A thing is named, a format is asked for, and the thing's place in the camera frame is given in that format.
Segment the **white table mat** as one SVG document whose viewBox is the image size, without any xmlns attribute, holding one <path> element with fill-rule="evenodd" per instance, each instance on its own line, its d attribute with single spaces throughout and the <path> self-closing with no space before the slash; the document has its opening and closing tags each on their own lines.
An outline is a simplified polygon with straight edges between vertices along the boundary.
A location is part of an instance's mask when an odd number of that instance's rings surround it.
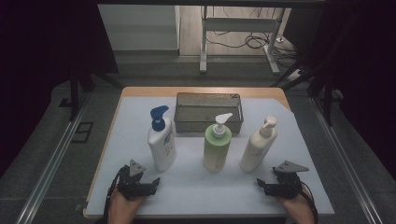
<svg viewBox="0 0 396 224">
<path fill-rule="evenodd" d="M 120 100 L 106 140 L 100 166 L 92 183 L 85 217 L 104 213 L 107 189 L 118 170 L 130 161 L 145 167 L 143 182 L 160 181 L 155 195 L 146 199 L 138 211 L 140 217 L 277 217 L 284 209 L 257 184 L 262 179 L 275 182 L 274 167 L 291 161 L 305 167 L 300 178 L 312 190 L 318 212 L 330 215 L 332 204 L 323 188 L 317 169 L 299 130 L 294 114 L 271 98 L 245 98 L 244 121 L 229 147 L 224 168 L 212 173 L 203 166 L 204 138 L 178 133 L 175 136 L 177 157 L 163 173 L 155 169 L 148 145 L 150 110 L 168 105 L 165 115 L 174 116 L 173 97 L 124 97 Z M 277 137 L 262 164 L 253 172 L 241 170 L 239 162 L 249 137 L 266 117 L 277 119 Z"/>
</svg>

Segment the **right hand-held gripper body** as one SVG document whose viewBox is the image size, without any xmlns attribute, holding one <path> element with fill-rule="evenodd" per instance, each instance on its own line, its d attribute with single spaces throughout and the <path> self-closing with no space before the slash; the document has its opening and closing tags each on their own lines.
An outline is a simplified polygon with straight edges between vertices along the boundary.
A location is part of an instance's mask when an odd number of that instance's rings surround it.
<svg viewBox="0 0 396 224">
<path fill-rule="evenodd" d="M 308 172 L 309 169 L 300 164 L 284 161 L 273 168 L 278 184 L 275 186 L 275 196 L 286 199 L 295 198 L 302 191 L 302 183 L 298 172 Z"/>
</svg>

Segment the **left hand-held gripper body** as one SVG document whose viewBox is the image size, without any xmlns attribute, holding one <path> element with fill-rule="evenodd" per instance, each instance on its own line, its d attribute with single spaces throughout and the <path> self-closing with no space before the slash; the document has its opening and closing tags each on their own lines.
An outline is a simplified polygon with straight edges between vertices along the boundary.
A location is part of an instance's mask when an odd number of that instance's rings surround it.
<svg viewBox="0 0 396 224">
<path fill-rule="evenodd" d="M 120 169 L 118 191 L 128 201 L 145 197 L 145 189 L 151 187 L 150 184 L 140 182 L 145 170 L 146 168 L 135 160 L 130 160 L 130 165 L 125 165 Z"/>
</svg>

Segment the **green pump bottle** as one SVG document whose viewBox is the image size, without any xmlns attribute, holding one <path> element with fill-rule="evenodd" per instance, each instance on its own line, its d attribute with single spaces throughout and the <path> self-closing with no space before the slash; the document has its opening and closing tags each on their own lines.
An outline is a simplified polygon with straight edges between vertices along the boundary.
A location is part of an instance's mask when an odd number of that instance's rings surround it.
<svg viewBox="0 0 396 224">
<path fill-rule="evenodd" d="M 232 113 L 217 115 L 216 122 L 205 130 L 203 165 L 211 172 L 219 172 L 225 165 L 232 140 L 232 132 L 225 123 L 232 115 Z"/>
</svg>

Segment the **black metal stand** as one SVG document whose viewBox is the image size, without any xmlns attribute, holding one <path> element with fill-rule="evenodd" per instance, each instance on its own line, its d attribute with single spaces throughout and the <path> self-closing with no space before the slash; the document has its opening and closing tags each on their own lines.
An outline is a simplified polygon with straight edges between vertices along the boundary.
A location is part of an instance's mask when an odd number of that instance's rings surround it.
<svg viewBox="0 0 396 224">
<path fill-rule="evenodd" d="M 321 90 L 324 90 L 324 98 L 322 99 L 323 108 L 322 114 L 325 118 L 326 122 L 332 126 L 332 119 L 331 119 L 331 111 L 332 111 L 332 77 L 324 72 L 324 68 L 326 64 L 318 65 L 315 68 L 308 69 L 295 78 L 293 81 L 290 81 L 287 84 L 281 86 L 283 91 L 287 91 L 304 81 L 307 81 L 310 78 L 313 78 L 311 84 L 307 89 L 307 93 L 311 97 L 317 97 Z"/>
<path fill-rule="evenodd" d="M 70 68 L 70 97 L 71 97 L 71 116 L 70 121 L 73 121 L 79 112 L 78 86 L 81 86 L 84 91 L 91 92 L 95 86 L 92 80 L 92 75 L 96 75 L 105 82 L 123 89 L 124 85 L 118 82 L 113 77 L 110 77 L 106 72 L 95 68 L 93 65 L 76 65 L 73 64 Z"/>
</svg>

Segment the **black curtain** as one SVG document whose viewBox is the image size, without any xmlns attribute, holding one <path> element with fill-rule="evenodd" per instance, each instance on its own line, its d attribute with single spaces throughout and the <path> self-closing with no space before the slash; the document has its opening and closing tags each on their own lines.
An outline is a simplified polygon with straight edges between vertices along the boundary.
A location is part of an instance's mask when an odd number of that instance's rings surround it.
<svg viewBox="0 0 396 224">
<path fill-rule="evenodd" d="M 0 0 L 0 176 L 72 76 L 119 72 L 101 0 Z"/>
<path fill-rule="evenodd" d="M 356 12 L 328 71 L 345 116 L 396 177 L 396 0 L 358 0 Z M 294 8 L 283 36 L 318 64 L 347 17 L 341 8 Z"/>
</svg>

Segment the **cream pump bottle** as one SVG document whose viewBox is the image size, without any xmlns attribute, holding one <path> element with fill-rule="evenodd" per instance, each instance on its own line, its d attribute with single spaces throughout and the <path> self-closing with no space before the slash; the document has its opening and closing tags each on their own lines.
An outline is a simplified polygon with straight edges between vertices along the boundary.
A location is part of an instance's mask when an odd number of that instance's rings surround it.
<svg viewBox="0 0 396 224">
<path fill-rule="evenodd" d="M 249 137 L 243 157 L 239 163 L 243 171 L 252 172 L 262 163 L 263 158 L 276 140 L 276 124 L 276 117 L 268 116 L 260 129 Z"/>
</svg>

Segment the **person's left hand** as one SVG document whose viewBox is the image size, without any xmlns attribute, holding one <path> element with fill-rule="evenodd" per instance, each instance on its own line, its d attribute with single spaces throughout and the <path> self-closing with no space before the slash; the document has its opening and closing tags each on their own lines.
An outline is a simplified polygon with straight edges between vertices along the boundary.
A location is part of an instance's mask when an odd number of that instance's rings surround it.
<svg viewBox="0 0 396 224">
<path fill-rule="evenodd" d="M 137 210 L 145 200 L 145 197 L 138 197 L 128 201 L 118 189 L 114 189 L 110 196 L 107 224 L 132 224 Z"/>
</svg>

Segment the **white power strip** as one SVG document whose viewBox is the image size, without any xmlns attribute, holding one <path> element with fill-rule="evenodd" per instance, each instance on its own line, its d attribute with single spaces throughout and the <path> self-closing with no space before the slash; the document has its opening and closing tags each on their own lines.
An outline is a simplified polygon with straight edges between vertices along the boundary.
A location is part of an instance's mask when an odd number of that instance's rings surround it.
<svg viewBox="0 0 396 224">
<path fill-rule="evenodd" d="M 296 78 L 300 77 L 304 72 L 300 69 L 296 69 L 294 72 L 292 72 L 288 77 L 287 80 L 288 81 L 293 81 Z"/>
</svg>

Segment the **white bottle with blue pump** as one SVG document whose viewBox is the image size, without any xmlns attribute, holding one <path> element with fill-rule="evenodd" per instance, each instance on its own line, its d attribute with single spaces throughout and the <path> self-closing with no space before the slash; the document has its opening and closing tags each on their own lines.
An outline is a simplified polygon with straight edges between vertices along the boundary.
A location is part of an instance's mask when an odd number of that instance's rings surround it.
<svg viewBox="0 0 396 224">
<path fill-rule="evenodd" d="M 172 120 L 163 116 L 168 109 L 167 105 L 161 105 L 150 111 L 151 127 L 148 131 L 148 145 L 159 172 L 166 171 L 177 156 Z"/>
</svg>

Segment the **white cabinet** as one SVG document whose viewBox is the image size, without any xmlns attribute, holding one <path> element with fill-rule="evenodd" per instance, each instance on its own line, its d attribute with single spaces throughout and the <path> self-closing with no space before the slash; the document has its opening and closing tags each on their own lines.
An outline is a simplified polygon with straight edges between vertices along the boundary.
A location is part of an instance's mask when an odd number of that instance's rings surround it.
<svg viewBox="0 0 396 224">
<path fill-rule="evenodd" d="M 113 50 L 178 50 L 179 6 L 98 5 Z"/>
</svg>

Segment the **metal mesh basket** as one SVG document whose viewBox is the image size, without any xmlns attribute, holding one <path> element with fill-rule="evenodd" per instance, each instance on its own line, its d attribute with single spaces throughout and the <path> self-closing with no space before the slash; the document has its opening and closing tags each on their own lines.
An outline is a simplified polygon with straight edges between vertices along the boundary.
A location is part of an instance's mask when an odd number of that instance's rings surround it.
<svg viewBox="0 0 396 224">
<path fill-rule="evenodd" d="M 232 113 L 225 125 L 232 134 L 240 133 L 244 121 L 240 95 L 237 93 L 177 94 L 174 123 L 178 133 L 203 133 L 216 122 L 216 116 Z"/>
</svg>

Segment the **white metal desk frame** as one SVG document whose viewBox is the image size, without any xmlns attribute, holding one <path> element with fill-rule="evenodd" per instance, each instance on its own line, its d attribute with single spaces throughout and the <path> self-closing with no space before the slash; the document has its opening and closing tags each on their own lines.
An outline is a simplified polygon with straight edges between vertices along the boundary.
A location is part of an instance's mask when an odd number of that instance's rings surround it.
<svg viewBox="0 0 396 224">
<path fill-rule="evenodd" d="M 263 51 L 274 75 L 278 75 L 280 70 L 273 55 L 275 42 L 281 27 L 286 9 L 282 7 L 275 19 L 270 18 L 233 18 L 233 17 L 208 17 L 208 6 L 203 6 L 202 13 L 202 40 L 200 46 L 200 72 L 207 70 L 207 50 L 208 42 L 206 34 L 208 32 L 237 32 L 237 33 L 262 33 L 269 34 L 269 43 L 264 45 Z"/>
</svg>

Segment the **aluminium rail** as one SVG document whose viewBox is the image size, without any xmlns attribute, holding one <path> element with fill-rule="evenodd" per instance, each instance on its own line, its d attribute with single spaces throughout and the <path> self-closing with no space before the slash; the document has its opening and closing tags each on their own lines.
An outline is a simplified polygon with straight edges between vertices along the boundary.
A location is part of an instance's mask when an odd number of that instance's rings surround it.
<svg viewBox="0 0 396 224">
<path fill-rule="evenodd" d="M 26 200 L 15 224 L 32 224 L 35 215 L 42 204 L 45 195 L 50 187 L 50 184 L 64 158 L 65 152 L 68 149 L 71 140 L 78 128 L 78 125 L 86 111 L 87 104 L 91 99 L 90 93 L 84 93 L 79 102 L 79 110 L 74 116 L 74 119 L 70 121 L 59 141 L 57 147 L 52 152 L 49 160 L 41 173 L 40 177 L 35 183 L 33 190 Z"/>
<path fill-rule="evenodd" d="M 310 102 L 315 108 L 316 115 L 318 117 L 324 132 L 327 134 L 332 148 L 334 150 L 337 160 L 346 176 L 347 182 L 353 190 L 357 201 L 360 204 L 361 210 L 366 216 L 369 224 L 383 224 L 381 216 L 378 214 L 376 206 L 370 197 L 366 187 L 363 186 L 360 178 L 357 175 L 355 168 L 353 167 L 349 157 L 347 156 L 344 147 L 342 146 L 335 130 L 328 121 L 324 118 L 324 110 L 321 107 L 320 101 L 316 98 L 310 98 Z"/>
</svg>

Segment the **person's right hand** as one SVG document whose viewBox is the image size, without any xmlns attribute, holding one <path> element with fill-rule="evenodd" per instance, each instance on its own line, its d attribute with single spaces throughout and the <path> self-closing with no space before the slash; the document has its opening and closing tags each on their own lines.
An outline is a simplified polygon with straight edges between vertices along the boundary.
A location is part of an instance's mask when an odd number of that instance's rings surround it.
<svg viewBox="0 0 396 224">
<path fill-rule="evenodd" d="M 298 195 L 293 199 L 277 197 L 276 200 L 296 224 L 315 224 L 310 204 L 302 195 Z"/>
</svg>

